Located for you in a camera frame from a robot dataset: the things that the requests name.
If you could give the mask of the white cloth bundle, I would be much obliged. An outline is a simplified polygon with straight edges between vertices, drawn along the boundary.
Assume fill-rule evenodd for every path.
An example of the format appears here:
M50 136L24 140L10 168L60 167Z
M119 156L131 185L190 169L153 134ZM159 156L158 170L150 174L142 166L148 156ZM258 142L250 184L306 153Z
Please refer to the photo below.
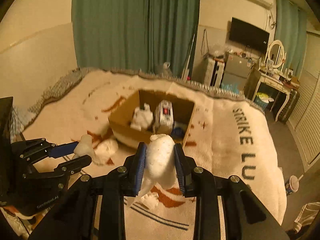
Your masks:
M83 135L73 151L74 156L72 159L89 155L95 165L113 165L112 157L119 149L117 141L115 139L106 139L97 144L96 147L93 147L92 139L91 135Z

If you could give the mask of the white sock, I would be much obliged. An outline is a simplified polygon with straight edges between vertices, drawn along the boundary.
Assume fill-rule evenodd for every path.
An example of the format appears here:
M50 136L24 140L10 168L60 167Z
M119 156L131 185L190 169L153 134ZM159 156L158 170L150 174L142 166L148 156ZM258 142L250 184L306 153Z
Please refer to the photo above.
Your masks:
M153 113L150 110L150 106L144 103L141 107L136 107L130 127L138 131L147 130L150 128L153 122Z

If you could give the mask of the floral patterned soft pack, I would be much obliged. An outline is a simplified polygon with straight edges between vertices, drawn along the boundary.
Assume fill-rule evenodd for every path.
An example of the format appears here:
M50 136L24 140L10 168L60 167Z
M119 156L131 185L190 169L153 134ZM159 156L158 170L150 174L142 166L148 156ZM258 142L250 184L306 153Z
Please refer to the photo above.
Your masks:
M155 121L153 123L154 134L170 135L174 127L172 103L162 100L155 110Z

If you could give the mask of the paper drink cup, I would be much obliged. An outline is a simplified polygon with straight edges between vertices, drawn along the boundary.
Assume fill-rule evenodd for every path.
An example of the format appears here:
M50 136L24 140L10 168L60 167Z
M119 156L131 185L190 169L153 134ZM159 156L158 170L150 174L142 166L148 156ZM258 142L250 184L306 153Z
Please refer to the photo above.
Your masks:
M299 189L299 182L300 180L304 177L302 174L300 177L296 177L295 175L292 175L287 182L285 183L285 190L286 190L286 195L289 196L295 192L298 191Z

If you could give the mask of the cream printed bed blanket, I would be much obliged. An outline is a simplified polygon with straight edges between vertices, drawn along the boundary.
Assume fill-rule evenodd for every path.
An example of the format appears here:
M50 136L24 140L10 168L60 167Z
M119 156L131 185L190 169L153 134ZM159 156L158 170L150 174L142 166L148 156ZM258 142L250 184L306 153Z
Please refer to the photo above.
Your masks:
M108 117L139 89L163 91L195 102L184 146L185 155L218 177L239 176L281 225L287 206L284 177L265 115L246 100L212 98L165 79L96 70L66 96L45 106L24 132L25 139L44 137L64 144L89 132L93 147L111 133ZM125 206L126 239L193 239L195 198L185 199L178 184L168 190L156 184L159 204Z

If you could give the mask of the open cardboard box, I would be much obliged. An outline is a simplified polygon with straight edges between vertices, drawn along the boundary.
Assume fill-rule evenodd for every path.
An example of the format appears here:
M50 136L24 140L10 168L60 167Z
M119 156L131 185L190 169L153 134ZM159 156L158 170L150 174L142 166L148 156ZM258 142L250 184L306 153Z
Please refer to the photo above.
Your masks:
M148 144L153 134L167 134L174 142L185 145L195 103L173 94L139 89L108 117L116 139L137 148Z

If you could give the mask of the white louvered wardrobe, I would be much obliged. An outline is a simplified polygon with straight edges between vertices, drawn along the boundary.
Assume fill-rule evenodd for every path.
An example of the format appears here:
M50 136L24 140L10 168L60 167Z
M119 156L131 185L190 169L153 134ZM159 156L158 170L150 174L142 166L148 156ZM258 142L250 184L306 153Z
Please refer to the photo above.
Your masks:
M288 127L305 170L319 160L319 34L307 32L303 68L299 76L300 98Z

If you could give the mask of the white dressing table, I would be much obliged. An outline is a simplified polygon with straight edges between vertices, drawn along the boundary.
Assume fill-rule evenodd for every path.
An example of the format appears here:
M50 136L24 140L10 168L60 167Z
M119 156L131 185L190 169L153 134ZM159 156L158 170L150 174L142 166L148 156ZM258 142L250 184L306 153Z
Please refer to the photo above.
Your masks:
M299 91L289 84L253 68L245 84L244 95L254 101L258 92L268 94L274 100L270 111L277 111L274 113L274 119L283 123L289 120L300 98Z

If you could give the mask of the green curtain left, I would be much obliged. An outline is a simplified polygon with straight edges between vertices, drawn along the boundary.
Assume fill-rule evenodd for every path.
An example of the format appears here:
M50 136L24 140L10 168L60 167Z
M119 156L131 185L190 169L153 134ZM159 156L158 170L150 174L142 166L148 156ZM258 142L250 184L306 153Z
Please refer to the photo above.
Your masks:
M72 0L78 67L174 76L193 67L200 0Z

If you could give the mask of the green curtain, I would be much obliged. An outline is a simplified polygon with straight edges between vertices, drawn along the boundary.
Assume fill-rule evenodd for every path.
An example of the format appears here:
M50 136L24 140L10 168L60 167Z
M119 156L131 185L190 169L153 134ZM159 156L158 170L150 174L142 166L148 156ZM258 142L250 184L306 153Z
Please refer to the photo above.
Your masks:
M174 76L193 67L200 0L72 0L78 67Z
M277 19L274 38L280 40L286 52L284 69L291 68L300 76L306 48L306 12L290 0L276 0Z

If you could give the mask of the grey small refrigerator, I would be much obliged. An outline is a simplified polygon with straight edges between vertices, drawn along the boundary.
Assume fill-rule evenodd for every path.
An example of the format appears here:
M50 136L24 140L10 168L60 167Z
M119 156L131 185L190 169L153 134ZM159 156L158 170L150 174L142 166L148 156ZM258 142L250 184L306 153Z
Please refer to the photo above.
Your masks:
M254 61L236 54L226 53L225 69L221 86L243 91Z

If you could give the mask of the white striped storage cabinet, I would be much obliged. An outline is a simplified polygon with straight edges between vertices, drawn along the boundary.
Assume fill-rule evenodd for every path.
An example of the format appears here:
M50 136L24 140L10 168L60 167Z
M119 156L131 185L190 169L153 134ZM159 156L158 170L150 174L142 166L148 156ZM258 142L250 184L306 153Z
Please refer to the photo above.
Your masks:
M204 85L220 88L222 76L225 70L225 63L219 59L206 58L206 72L204 75Z

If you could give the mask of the white oval vanity mirror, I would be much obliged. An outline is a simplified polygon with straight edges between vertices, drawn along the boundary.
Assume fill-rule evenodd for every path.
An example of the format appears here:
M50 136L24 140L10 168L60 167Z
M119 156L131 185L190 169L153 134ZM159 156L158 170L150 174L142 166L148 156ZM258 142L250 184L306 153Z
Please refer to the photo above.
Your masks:
M274 40L268 47L266 53L266 66L278 69L286 61L286 53L283 43L280 40Z

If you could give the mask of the green curtain right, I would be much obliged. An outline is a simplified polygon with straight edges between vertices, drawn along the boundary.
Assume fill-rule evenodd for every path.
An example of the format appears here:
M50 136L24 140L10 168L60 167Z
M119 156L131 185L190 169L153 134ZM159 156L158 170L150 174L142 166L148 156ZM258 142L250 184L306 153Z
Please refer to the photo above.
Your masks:
M277 19L274 38L280 40L286 52L284 69L291 68L300 76L306 48L306 12L290 0L276 0Z

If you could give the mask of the black wall television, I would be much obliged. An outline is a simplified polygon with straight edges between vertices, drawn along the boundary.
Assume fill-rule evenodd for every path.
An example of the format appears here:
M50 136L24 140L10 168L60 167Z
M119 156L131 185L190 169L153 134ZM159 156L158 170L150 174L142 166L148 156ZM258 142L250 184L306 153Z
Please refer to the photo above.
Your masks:
M265 53L268 48L270 34L263 29L256 27L237 18L232 18L231 27L229 31L229 40L240 43Z

